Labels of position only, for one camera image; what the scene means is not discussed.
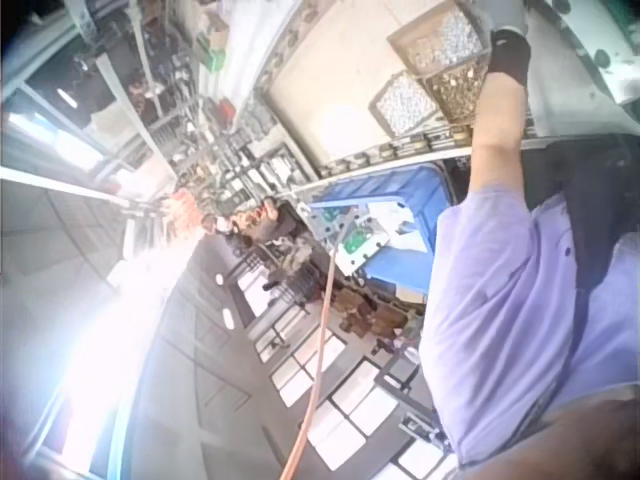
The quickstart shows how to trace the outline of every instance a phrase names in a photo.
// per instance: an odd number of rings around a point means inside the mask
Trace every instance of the orange hose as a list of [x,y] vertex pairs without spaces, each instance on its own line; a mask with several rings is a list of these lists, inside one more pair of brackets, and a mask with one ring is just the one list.
[[336,273],[336,253],[338,252],[338,246],[342,243],[342,240],[347,233],[347,228],[349,227],[349,225],[351,225],[351,222],[353,222],[355,214],[356,211],[351,210],[351,212],[347,215],[344,226],[342,227],[342,230],[340,230],[338,239],[336,240],[336,243],[333,246],[333,251],[331,252],[331,263],[329,264],[329,273],[327,275],[327,287],[324,292],[324,301],[322,302],[322,313],[320,314],[320,338],[318,338],[318,364],[316,366],[316,379],[311,386],[309,405],[307,406],[307,412],[305,413],[304,420],[302,421],[302,427],[300,427],[300,433],[298,433],[296,443],[291,449],[287,464],[282,471],[282,475],[280,475],[280,480],[291,480],[293,478],[293,474],[295,473],[296,468],[298,467],[298,463],[300,462],[300,457],[302,457],[304,447],[307,444],[307,434],[309,433],[309,429],[311,428],[311,422],[313,421],[313,416],[316,413],[316,407],[318,406],[318,397],[320,395],[320,379],[322,377],[322,362],[324,360],[324,341],[327,333],[327,325],[329,324],[329,308],[331,307],[333,278],[335,277]]

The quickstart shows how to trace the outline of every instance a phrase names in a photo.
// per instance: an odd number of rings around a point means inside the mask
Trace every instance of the worker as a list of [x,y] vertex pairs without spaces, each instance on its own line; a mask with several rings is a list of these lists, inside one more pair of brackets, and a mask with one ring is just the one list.
[[438,220],[420,345],[455,478],[640,478],[638,141],[587,142],[530,212],[526,10],[478,4],[493,48],[469,193]]

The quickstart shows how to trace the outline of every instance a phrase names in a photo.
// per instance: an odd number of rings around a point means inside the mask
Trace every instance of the lavender shirt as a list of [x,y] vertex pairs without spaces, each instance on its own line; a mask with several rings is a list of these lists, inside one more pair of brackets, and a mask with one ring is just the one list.
[[[640,378],[639,244],[631,235],[616,247],[552,409]],[[461,463],[498,449],[558,375],[575,275],[561,195],[531,213],[521,195],[485,188],[440,216],[420,357]]]

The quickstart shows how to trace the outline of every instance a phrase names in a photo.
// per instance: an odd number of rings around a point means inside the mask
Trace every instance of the blue plastic bin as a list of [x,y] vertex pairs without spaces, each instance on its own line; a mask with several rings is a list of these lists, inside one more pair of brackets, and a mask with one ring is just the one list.
[[428,253],[383,248],[365,264],[364,270],[369,276],[427,293],[436,224],[438,216],[451,205],[450,198],[442,171],[434,165],[419,165],[338,182],[311,207],[397,202],[409,208]]

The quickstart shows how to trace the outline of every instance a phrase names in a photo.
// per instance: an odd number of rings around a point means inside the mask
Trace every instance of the gray glove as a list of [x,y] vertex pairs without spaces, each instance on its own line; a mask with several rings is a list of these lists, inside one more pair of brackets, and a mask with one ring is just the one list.
[[477,0],[476,4],[491,20],[493,30],[507,29],[527,35],[524,0]]

